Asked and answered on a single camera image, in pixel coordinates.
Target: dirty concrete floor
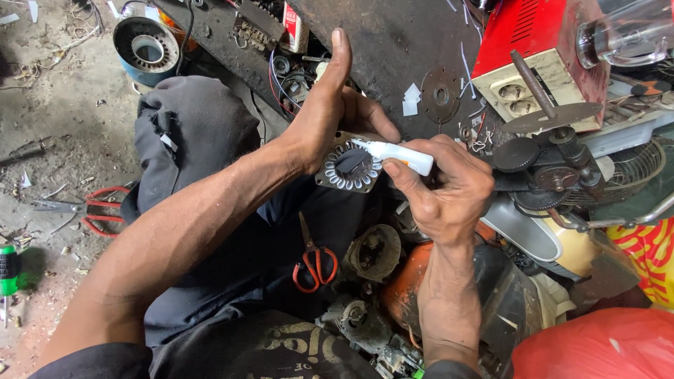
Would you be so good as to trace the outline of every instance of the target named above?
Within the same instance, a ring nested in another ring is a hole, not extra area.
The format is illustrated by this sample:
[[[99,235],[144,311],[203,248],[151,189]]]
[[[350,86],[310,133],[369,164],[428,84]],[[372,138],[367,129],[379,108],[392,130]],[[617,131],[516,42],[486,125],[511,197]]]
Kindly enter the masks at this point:
[[[133,148],[139,96],[131,89],[131,79],[112,44],[117,20],[106,1],[94,3],[103,18],[102,36],[92,36],[72,48],[52,68],[41,68],[31,88],[0,90],[0,156],[40,144],[47,149],[42,157],[0,169],[0,235],[8,243],[26,247],[22,252],[25,289],[13,297],[8,328],[0,328],[0,359],[7,366],[3,378],[25,378],[34,371],[69,299],[110,243],[77,219],[54,232],[70,215],[35,212],[33,199],[65,184],[51,200],[78,202],[84,194],[126,184],[141,174]],[[122,3],[115,0],[118,8]],[[0,17],[11,13],[20,17],[0,26],[0,51],[10,63],[27,65],[41,59],[39,63],[47,67],[53,64],[50,50],[85,32],[75,29],[86,23],[74,16],[84,18],[86,12],[73,16],[70,0],[38,0],[38,4],[34,24],[27,5],[0,2]],[[94,18],[88,22],[95,25]],[[10,67],[13,74],[19,70],[17,64]],[[223,82],[252,109],[243,83],[231,76]],[[9,76],[1,86],[25,83]],[[101,99],[105,104],[96,106]],[[259,98],[256,103],[266,119],[268,139],[277,136],[287,123]],[[24,173],[32,186],[22,187]],[[91,177],[92,181],[82,182]],[[70,255],[61,254],[66,246],[71,248]]]

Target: fan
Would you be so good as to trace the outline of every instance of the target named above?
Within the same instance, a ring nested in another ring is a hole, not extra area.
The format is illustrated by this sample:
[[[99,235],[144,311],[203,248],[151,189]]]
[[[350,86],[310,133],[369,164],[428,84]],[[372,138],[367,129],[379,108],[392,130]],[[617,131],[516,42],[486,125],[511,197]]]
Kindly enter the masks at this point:
[[[562,204],[586,207],[624,200],[635,195],[658,175],[667,161],[662,146],[653,139],[647,144],[610,154],[609,157],[615,163],[615,172],[606,180],[602,199],[597,201],[575,189]]]

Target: scissors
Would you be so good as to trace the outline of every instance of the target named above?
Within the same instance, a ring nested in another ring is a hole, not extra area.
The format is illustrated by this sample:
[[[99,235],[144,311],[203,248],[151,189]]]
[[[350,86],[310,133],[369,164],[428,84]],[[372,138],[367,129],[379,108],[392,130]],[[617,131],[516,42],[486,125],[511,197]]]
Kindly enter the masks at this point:
[[[80,219],[80,222],[85,224],[95,234],[98,234],[102,237],[115,238],[116,236],[118,236],[118,234],[107,233],[107,232],[103,231],[102,229],[100,229],[96,225],[94,225],[91,222],[91,220],[112,221],[114,223],[124,223],[124,220],[119,216],[99,216],[97,214],[89,214],[89,206],[103,206],[103,207],[106,207],[106,208],[119,208],[122,205],[121,203],[100,202],[100,201],[93,200],[95,197],[97,197],[101,194],[105,194],[107,192],[116,192],[116,191],[125,192],[127,194],[129,193],[129,190],[126,187],[117,186],[117,187],[102,188],[102,189],[99,189],[96,192],[92,192],[91,194],[88,194],[87,196],[84,196],[86,201],[84,203],[80,203],[80,204],[64,203],[64,202],[51,202],[51,201],[47,201],[47,200],[35,200],[36,203],[47,206],[46,208],[37,208],[36,210],[38,212],[74,213],[73,218],[76,215],[80,214],[80,215],[82,215],[82,218]]]
[[[312,288],[304,288],[302,287],[301,284],[299,284],[299,281],[297,280],[297,273],[299,272],[300,266],[299,263],[295,264],[295,269],[293,270],[293,281],[295,282],[295,286],[297,286],[297,289],[300,290],[301,292],[314,293],[321,284],[324,285],[328,284],[332,281],[332,279],[334,279],[335,274],[337,274],[337,256],[335,255],[334,252],[332,252],[332,250],[328,249],[327,247],[325,246],[316,247],[313,244],[313,240],[311,239],[311,235],[309,234],[309,227],[307,226],[307,221],[305,221],[304,214],[302,214],[302,212],[299,213],[299,222],[300,225],[302,226],[302,237],[304,237],[304,247],[305,247],[305,253],[302,255],[302,259],[304,260],[304,264],[306,264],[307,268],[309,269],[309,273],[313,278],[314,285]],[[311,252],[316,254],[315,268],[311,263],[311,261],[309,261],[309,253]],[[332,273],[327,279],[323,279],[323,271],[321,270],[321,252],[325,252],[327,255],[329,255],[332,258],[332,262],[334,263],[332,265]]]

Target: white glue tube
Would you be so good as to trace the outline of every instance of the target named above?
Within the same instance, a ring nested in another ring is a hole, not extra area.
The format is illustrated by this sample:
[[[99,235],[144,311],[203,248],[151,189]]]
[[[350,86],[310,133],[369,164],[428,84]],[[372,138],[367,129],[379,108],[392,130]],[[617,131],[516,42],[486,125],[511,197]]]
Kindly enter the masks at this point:
[[[363,142],[355,139],[352,139],[351,142],[362,146],[375,158],[397,158],[420,175],[428,176],[431,173],[431,167],[433,166],[431,155],[386,142]]]

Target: black shirt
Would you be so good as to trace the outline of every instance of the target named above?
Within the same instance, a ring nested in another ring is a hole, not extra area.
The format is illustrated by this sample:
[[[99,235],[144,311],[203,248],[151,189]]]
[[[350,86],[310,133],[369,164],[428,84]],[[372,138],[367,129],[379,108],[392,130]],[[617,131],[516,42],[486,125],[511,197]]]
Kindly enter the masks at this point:
[[[106,343],[76,351],[31,379],[381,379],[346,340],[277,311],[213,318],[155,348]],[[477,379],[463,363],[440,361],[424,379]]]

